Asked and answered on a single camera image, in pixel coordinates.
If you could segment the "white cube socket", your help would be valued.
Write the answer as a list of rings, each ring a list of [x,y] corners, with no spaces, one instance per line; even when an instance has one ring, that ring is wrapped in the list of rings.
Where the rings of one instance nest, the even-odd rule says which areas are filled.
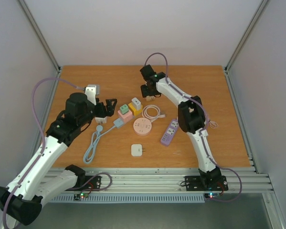
[[[97,124],[106,124],[107,123],[107,117],[95,117],[95,122]]]

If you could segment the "beige cube socket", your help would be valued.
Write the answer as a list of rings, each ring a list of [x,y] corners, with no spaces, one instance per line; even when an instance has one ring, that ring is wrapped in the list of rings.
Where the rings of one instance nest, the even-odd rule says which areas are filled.
[[[153,101],[153,100],[155,100],[154,96],[147,96],[146,97],[146,101]]]

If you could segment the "green charger plug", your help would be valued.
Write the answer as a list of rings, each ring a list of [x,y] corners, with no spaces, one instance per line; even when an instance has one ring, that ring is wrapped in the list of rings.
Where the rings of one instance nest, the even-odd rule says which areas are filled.
[[[120,107],[119,111],[120,111],[120,113],[121,113],[122,115],[126,114],[126,113],[129,111],[128,105],[127,105],[127,104],[122,105],[122,106]]]

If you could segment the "pink cube socket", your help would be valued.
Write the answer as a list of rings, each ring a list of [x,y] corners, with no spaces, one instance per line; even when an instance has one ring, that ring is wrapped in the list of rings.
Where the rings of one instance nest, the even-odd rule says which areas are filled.
[[[118,110],[118,117],[121,119],[121,121],[126,124],[133,118],[133,114],[130,110],[128,110],[125,114],[122,114],[120,110]]]

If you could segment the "white 66W charger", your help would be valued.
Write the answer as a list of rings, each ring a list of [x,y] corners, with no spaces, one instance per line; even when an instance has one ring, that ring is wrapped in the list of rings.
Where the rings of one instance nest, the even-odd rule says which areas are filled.
[[[141,101],[138,100],[136,97],[134,97],[134,98],[131,100],[131,103],[132,103],[133,107],[134,107],[136,110],[140,110],[140,109],[141,109]]]

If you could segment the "yellow cube socket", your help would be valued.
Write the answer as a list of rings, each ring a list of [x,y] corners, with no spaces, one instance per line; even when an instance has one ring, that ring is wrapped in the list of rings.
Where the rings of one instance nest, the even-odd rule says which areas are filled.
[[[140,106],[140,109],[136,109],[132,103],[128,104],[129,110],[132,112],[133,116],[138,116],[142,113],[143,105]]]

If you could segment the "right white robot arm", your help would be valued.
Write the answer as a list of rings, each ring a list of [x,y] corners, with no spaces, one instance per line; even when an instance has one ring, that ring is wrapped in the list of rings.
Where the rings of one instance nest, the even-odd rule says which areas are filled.
[[[207,141],[208,121],[200,97],[185,93],[165,73],[156,73],[149,64],[140,73],[146,82],[141,86],[143,97],[164,95],[177,107],[179,127],[190,138],[198,159],[200,183],[204,190],[210,190],[222,174]]]

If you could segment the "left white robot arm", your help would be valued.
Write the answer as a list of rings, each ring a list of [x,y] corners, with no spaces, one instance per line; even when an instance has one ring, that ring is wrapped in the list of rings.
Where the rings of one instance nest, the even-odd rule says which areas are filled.
[[[56,120],[51,123],[37,149],[25,168],[6,187],[0,186],[0,209],[3,211],[3,226],[8,228],[7,218],[13,218],[25,226],[39,216],[42,208],[64,191],[100,191],[100,175],[86,176],[75,165],[67,166],[52,180],[41,184],[42,179],[57,158],[71,143],[89,127],[97,117],[112,116],[117,100],[98,99],[92,103],[86,94],[73,93],[65,102]]]

